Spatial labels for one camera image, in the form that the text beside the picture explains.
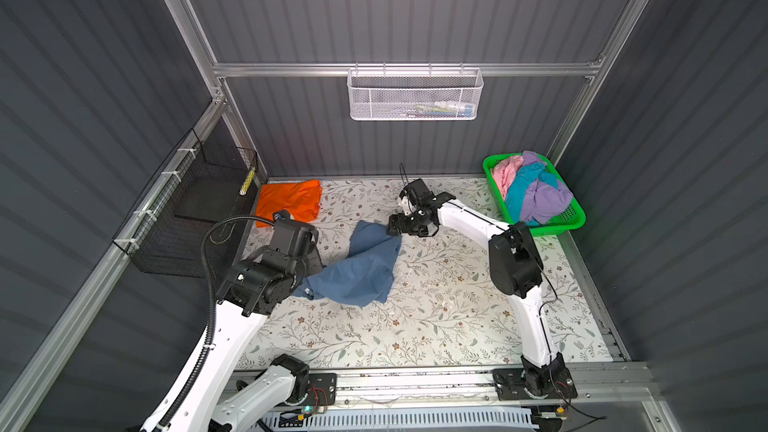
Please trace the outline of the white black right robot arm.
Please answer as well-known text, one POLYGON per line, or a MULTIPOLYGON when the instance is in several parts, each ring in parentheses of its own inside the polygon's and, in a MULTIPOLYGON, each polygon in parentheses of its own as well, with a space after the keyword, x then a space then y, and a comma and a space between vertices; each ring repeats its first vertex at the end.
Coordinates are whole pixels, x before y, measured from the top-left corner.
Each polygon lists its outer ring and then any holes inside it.
POLYGON ((508 297, 517 320, 526 393, 534 399, 577 397, 551 336, 542 291, 544 265, 528 226, 492 219, 448 192, 435 194, 421 179, 403 187, 398 203, 401 211, 389 217, 388 234, 426 238, 445 226, 486 248, 492 283, 508 297))

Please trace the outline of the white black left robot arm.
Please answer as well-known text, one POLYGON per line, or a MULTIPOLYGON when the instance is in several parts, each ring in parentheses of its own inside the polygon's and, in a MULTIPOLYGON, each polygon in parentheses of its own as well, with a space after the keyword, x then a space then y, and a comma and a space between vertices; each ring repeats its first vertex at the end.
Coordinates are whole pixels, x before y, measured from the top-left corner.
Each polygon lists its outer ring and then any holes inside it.
POLYGON ((286 354, 228 399, 225 386, 246 347, 273 310, 309 276, 323 270, 319 232, 286 211, 264 223, 270 242, 217 273, 207 256, 219 229, 255 221, 239 215, 215 223, 203 235, 200 257, 207 285, 203 334, 173 385, 141 425, 143 431, 247 431, 280 404, 295 405, 307 394, 309 367, 286 354))

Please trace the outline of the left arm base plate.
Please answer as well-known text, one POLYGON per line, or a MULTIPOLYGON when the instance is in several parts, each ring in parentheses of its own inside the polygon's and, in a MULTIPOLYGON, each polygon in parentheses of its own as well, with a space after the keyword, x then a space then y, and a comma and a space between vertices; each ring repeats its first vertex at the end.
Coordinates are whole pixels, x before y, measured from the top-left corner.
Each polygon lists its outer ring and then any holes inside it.
POLYGON ((326 407, 336 402, 338 375, 335 373, 310 373, 306 391, 297 400, 287 401, 289 407, 326 407))

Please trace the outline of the blue t shirt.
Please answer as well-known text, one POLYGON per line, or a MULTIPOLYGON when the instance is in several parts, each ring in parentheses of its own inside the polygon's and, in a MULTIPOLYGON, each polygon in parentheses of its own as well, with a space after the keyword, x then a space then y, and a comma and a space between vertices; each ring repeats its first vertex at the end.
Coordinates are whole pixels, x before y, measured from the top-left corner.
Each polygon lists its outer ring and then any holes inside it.
POLYGON ((347 256, 304 279, 294 297, 365 307, 384 303, 394 284, 394 268, 402 237, 389 235, 382 224, 359 221, 350 238, 347 256))

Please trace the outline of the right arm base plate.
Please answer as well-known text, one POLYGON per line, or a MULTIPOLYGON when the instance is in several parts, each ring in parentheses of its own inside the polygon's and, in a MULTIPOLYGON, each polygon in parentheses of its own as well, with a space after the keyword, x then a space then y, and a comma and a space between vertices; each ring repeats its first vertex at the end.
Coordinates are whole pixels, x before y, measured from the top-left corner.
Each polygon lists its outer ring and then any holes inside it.
POLYGON ((567 368, 539 371, 537 368, 499 368, 492 371, 493 383, 500 400, 569 401, 578 397, 578 391, 567 368))

